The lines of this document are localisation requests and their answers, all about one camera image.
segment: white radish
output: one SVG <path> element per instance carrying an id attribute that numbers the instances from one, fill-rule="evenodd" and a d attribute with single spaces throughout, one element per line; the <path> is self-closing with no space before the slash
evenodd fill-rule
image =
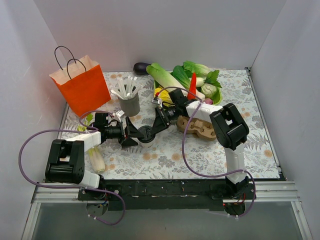
<path id="1" fill-rule="evenodd" d="M 197 88 L 202 87 L 204 84 L 205 84 L 205 79 L 204 79 L 203 77 L 197 77 L 197 78 L 196 78 L 195 86 L 196 86 Z"/>
<path id="2" fill-rule="evenodd" d="M 198 90 L 195 90 L 195 95 L 201 98 L 201 100 L 205 100 L 206 98 L 206 96 L 202 92 L 199 92 Z"/>

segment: bok choy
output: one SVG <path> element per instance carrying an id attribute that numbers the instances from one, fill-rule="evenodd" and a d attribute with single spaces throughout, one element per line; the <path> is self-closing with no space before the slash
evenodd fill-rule
<path id="1" fill-rule="evenodd" d="M 184 86 L 185 89 L 189 90 L 191 80 L 188 78 L 182 66 L 175 66 L 171 75 L 174 76 L 174 78 L 177 79 L 179 83 L 181 83 L 182 86 Z M 205 99 L 205 95 L 199 92 L 198 90 L 195 91 L 195 95 L 201 98 L 201 100 Z"/>
<path id="2" fill-rule="evenodd" d="M 209 83 L 205 83 L 201 87 L 201 92 L 205 95 L 207 99 L 213 99 L 217 91 L 218 91 L 218 88 Z"/>
<path id="3" fill-rule="evenodd" d="M 157 81 L 162 87 L 178 87 L 178 88 L 184 88 L 183 85 L 181 85 L 180 82 L 178 82 L 177 79 L 175 79 L 169 72 L 164 70 L 159 63 L 152 63 L 151 65 L 146 67 L 146 71 L 148 74 L 150 74 L 155 81 Z M 168 88 L 167 91 L 171 92 L 175 90 L 176 88 Z"/>
<path id="4" fill-rule="evenodd" d="M 197 77 L 196 78 L 196 87 L 202 87 L 204 84 L 211 84 L 217 88 L 222 88 L 221 84 L 218 82 L 219 70 L 210 71 L 206 78 Z"/>
<path id="5" fill-rule="evenodd" d="M 192 77 L 193 73 L 195 73 L 197 77 L 206 77 L 211 71 L 207 66 L 193 61 L 183 62 L 183 68 L 189 78 Z"/>

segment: orange paper bag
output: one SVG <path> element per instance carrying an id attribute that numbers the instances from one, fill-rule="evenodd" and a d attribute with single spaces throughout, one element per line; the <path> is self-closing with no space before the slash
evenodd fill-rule
<path id="1" fill-rule="evenodd" d="M 108 102 L 111 97 L 99 63 L 93 61 L 88 55 L 75 59 L 72 55 L 66 67 L 62 68 L 58 62 L 56 51 L 55 59 L 61 68 L 49 76 L 58 87 L 70 108 L 79 117 L 88 111 L 96 110 Z"/>

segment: eggplant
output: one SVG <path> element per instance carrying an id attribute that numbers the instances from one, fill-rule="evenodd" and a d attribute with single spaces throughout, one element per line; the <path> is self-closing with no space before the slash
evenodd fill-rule
<path id="1" fill-rule="evenodd" d="M 149 65 L 151 64 L 144 63 L 144 62 L 137 62 L 133 66 L 133 71 L 136 75 L 148 75 L 149 73 L 147 73 L 147 66 Z"/>

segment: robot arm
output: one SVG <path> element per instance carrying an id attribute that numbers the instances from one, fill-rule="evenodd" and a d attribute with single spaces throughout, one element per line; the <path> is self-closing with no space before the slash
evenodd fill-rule
<path id="1" fill-rule="evenodd" d="M 98 131 L 80 134 L 65 140 L 54 140 L 45 169 L 46 179 L 51 182 L 72 183 L 92 189 L 99 188 L 102 177 L 85 170 L 85 152 L 105 142 L 106 139 L 118 139 L 122 147 L 130 147 L 138 145 L 132 138 L 144 137 L 130 119 L 123 116 L 123 111 L 115 113 L 116 125 L 110 125 L 107 113 L 96 113 L 93 126 Z"/>
<path id="2" fill-rule="evenodd" d="M 194 118 L 212 123 L 216 138 L 224 147 L 227 172 L 245 168 L 244 142 L 247 140 L 249 128 L 234 104 L 218 106 L 199 103 L 188 100 L 179 89 L 171 91 L 169 95 L 175 106 L 166 110 L 161 106 L 155 108 L 156 118 L 151 133 L 155 134 L 168 128 L 180 115 L 190 117 L 201 104 Z M 238 192 L 249 182 L 244 172 L 236 172 L 226 178 L 234 192 Z"/>

